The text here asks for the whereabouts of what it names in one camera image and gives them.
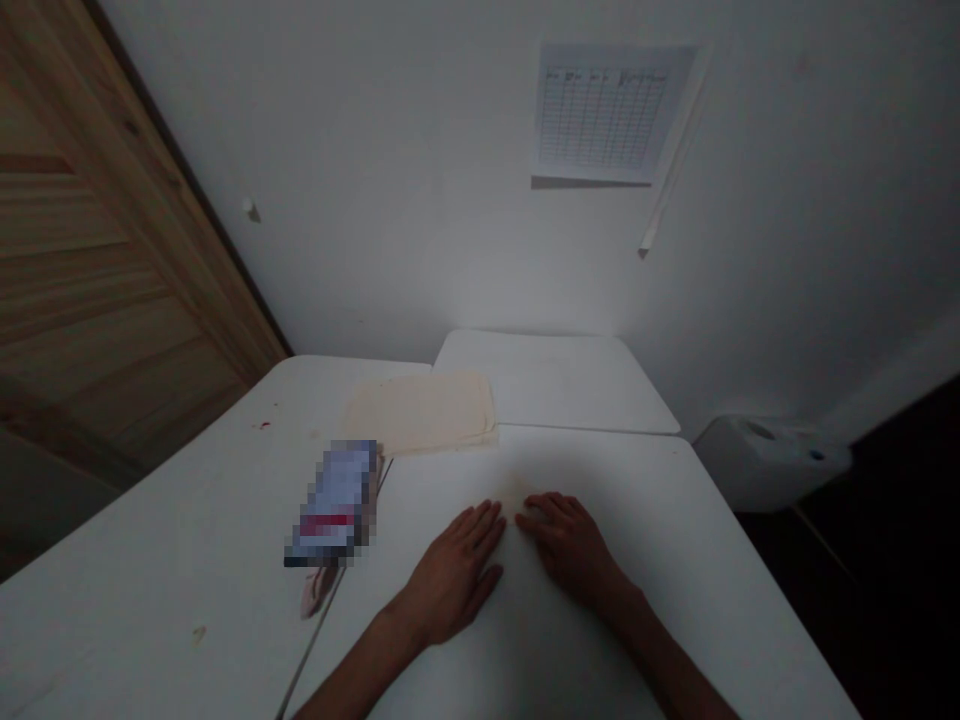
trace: pink object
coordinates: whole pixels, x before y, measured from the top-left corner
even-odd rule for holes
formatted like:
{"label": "pink object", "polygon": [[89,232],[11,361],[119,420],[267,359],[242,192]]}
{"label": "pink object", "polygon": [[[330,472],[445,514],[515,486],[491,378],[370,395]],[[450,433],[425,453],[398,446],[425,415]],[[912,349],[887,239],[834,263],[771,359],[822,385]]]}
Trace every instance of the pink object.
{"label": "pink object", "polygon": [[303,586],[303,593],[300,595],[300,619],[308,620],[313,617],[323,599],[333,587],[333,581],[337,577],[339,568],[316,568],[307,575],[307,581]]}

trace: hand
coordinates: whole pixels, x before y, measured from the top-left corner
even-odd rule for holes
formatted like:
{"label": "hand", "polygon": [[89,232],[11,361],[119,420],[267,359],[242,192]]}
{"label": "hand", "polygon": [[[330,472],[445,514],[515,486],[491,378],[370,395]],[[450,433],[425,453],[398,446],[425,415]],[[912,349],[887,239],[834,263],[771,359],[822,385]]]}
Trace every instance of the hand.
{"label": "hand", "polygon": [[633,588],[579,500],[549,492],[531,495],[524,504],[539,509],[548,521],[518,514],[517,527],[533,537],[547,574],[570,597],[600,613],[608,600]]}
{"label": "hand", "polygon": [[444,643],[473,622],[503,575],[480,571],[500,542],[500,503],[467,508],[434,540],[410,580],[384,609],[420,647]]}

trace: wooden door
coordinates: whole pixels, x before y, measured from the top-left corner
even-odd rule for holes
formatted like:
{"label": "wooden door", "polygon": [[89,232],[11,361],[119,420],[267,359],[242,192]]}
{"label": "wooden door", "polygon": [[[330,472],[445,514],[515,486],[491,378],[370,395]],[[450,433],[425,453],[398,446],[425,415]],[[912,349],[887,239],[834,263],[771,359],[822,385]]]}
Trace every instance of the wooden door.
{"label": "wooden door", "polygon": [[0,0],[3,428],[122,491],[284,357],[83,3]]}

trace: white table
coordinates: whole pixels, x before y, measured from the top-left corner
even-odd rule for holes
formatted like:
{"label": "white table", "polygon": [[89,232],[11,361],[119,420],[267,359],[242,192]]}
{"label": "white table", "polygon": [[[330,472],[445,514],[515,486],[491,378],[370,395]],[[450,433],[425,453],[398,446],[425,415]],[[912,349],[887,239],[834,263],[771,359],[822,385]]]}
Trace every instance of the white table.
{"label": "white table", "polygon": [[611,337],[541,337],[454,330],[434,372],[490,378],[505,425],[671,435],[680,424],[629,348]]}
{"label": "white table", "polygon": [[283,567],[316,463],[357,383],[429,370],[281,363],[0,586],[0,717],[273,717],[316,622]]}
{"label": "white table", "polygon": [[[693,450],[679,438],[502,427],[498,449],[394,461],[377,536],[346,570],[290,710],[402,587],[430,541],[509,473],[577,495],[661,620],[744,720],[856,718],[853,705]],[[662,717],[626,655],[549,582],[509,527],[500,586],[372,718]]]}

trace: finger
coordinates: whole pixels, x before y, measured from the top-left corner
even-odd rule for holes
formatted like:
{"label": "finger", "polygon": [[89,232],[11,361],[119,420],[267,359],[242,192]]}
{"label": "finger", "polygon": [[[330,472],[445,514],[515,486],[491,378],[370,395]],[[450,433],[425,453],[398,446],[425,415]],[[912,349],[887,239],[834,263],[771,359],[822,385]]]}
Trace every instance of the finger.
{"label": "finger", "polygon": [[493,592],[493,589],[497,586],[497,583],[500,582],[502,576],[503,567],[500,565],[491,565],[483,575],[480,576],[480,579],[477,581],[477,586],[473,589],[473,594],[467,601],[467,606],[463,611],[467,625],[472,623],[477,617],[480,608],[483,607],[487,598],[490,597],[490,593]]}
{"label": "finger", "polygon": [[576,513],[573,511],[573,506],[567,502],[567,499],[558,492],[549,492],[546,494],[553,502],[557,504],[557,507],[560,508],[560,512],[566,515],[569,518],[572,518]]}
{"label": "finger", "polygon": [[472,513],[472,512],[473,512],[473,506],[471,505],[470,507],[468,507],[466,510],[464,510],[463,512],[461,512],[459,515],[457,515],[457,516],[453,519],[453,522],[451,522],[451,523],[447,526],[447,529],[443,531],[443,534],[444,534],[444,535],[453,535],[454,533],[456,533],[456,532],[457,532],[457,528],[459,528],[459,527],[463,524],[463,521],[466,519],[467,515],[469,515],[469,514]]}
{"label": "finger", "polygon": [[498,518],[497,522],[490,529],[490,532],[488,532],[477,544],[477,549],[475,552],[481,565],[487,562],[487,558],[489,558],[494,549],[496,549],[497,543],[499,543],[500,538],[503,537],[503,531],[506,527],[506,518]]}
{"label": "finger", "polygon": [[484,536],[490,532],[490,528],[493,527],[493,523],[496,522],[496,519],[499,515],[500,502],[497,501],[492,503],[490,507],[487,508],[487,510],[477,521],[477,524],[473,527],[473,530],[471,530],[470,534],[467,535],[467,547],[476,547],[480,541],[483,540]]}
{"label": "finger", "polygon": [[587,512],[587,509],[583,505],[581,505],[580,501],[577,500],[575,497],[567,497],[567,502],[569,502],[570,505],[573,507],[573,509],[576,510],[578,513],[580,513],[580,515],[593,519],[590,513]]}
{"label": "finger", "polygon": [[456,538],[464,538],[470,534],[470,531],[480,522],[480,518],[487,511],[487,508],[490,507],[490,501],[484,500],[482,503],[477,505],[473,511],[463,519],[463,522],[460,523],[457,527],[457,532],[454,533]]}
{"label": "finger", "polygon": [[566,518],[566,515],[557,507],[557,504],[546,495],[531,495],[526,499],[524,504],[537,508],[550,518],[552,522],[560,522]]}
{"label": "finger", "polygon": [[533,535],[537,540],[550,543],[556,539],[557,530],[552,528],[546,523],[542,523],[538,520],[533,520],[528,518],[526,515],[517,513],[514,517],[514,520],[517,523],[517,527],[523,530],[525,533]]}

